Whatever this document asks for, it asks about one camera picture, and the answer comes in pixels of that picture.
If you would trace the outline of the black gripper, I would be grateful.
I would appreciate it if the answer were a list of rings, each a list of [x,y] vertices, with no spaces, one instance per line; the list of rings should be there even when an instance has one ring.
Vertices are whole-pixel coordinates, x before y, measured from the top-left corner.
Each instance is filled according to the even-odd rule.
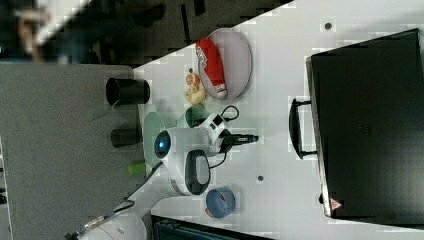
[[[220,145],[220,153],[227,153],[234,146],[255,143],[259,140],[257,135],[252,134],[232,134],[228,130],[224,130],[219,138],[222,140]]]

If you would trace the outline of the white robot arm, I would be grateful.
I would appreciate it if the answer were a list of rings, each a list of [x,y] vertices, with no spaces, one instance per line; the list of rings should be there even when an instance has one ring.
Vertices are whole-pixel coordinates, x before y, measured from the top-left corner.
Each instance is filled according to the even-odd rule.
[[[144,217],[165,198],[196,196],[207,190],[212,166],[208,158],[227,153],[231,147],[255,143],[257,135],[212,135],[201,128],[170,128],[154,143],[158,158],[146,181],[113,211],[67,233],[66,240],[149,240]]]

